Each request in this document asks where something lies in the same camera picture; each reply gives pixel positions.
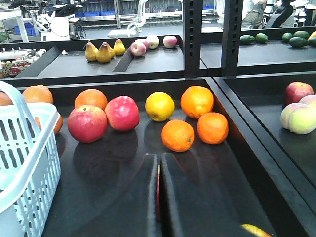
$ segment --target yellow pear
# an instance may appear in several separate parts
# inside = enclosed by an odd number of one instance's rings
[[[109,45],[109,50],[110,50],[110,53],[111,53],[112,58],[114,58],[115,52],[114,52],[114,50],[111,48],[110,45]]]
[[[114,50],[114,52],[115,52],[115,55],[121,56],[121,55],[123,55],[123,54],[125,53],[126,48],[125,48],[123,42],[122,42],[120,39],[117,39],[117,40],[115,41],[113,50]]]
[[[107,63],[112,59],[108,43],[102,43],[97,53],[97,61],[99,63]]]
[[[85,44],[83,49],[85,48],[85,57],[89,62],[95,62],[97,61],[97,53],[98,49],[93,45],[93,43],[88,41],[88,43]]]

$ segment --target light blue basket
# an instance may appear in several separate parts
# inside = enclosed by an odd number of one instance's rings
[[[40,237],[61,174],[53,131],[59,114],[49,103],[26,104],[3,81],[0,90],[13,102],[0,106],[0,237]]]

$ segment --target yellow lemon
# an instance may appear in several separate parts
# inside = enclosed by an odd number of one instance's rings
[[[173,99],[164,92],[154,92],[148,96],[145,102],[146,113],[156,122],[162,122],[170,118],[174,109]]]

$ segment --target green avocado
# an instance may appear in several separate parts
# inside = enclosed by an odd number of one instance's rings
[[[308,39],[310,37],[310,33],[308,33],[307,31],[296,31],[293,34],[293,37],[295,37],[295,36]]]
[[[265,33],[256,34],[256,41],[258,43],[266,43],[268,41],[268,36]]]
[[[289,41],[290,38],[292,38],[292,37],[293,37],[292,33],[286,32],[286,33],[283,34],[282,40],[283,40],[284,43],[288,43],[288,41]]]
[[[308,43],[311,47],[316,47],[316,37],[311,38]]]
[[[240,36],[240,43],[244,44],[244,45],[248,45],[253,43],[256,40],[256,38],[254,36],[251,35],[243,35]]]
[[[290,38],[290,40],[288,41],[288,43],[290,44],[290,46],[292,46],[293,48],[301,48],[301,47],[305,47],[308,45],[308,41],[307,39],[303,38],[303,37],[292,37]]]

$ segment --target red apple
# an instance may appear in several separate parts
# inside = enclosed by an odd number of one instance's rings
[[[91,143],[100,139],[106,132],[108,120],[105,112],[94,105],[81,105],[68,116],[70,134],[79,142]]]
[[[146,53],[146,46],[141,42],[134,42],[130,46],[130,51],[135,57],[140,57]]]
[[[177,44],[177,38],[175,36],[165,36],[163,38],[163,45],[166,48],[174,48]]]
[[[135,40],[135,42],[143,43],[145,45],[145,47],[146,47],[146,50],[148,49],[149,43],[148,43],[148,41],[146,39],[140,38],[140,39]]]
[[[110,100],[105,107],[110,126],[126,132],[139,124],[139,111],[135,101],[128,96],[119,96]]]
[[[284,106],[291,103],[298,103],[303,97],[313,95],[313,88],[303,82],[292,82],[285,89]]]

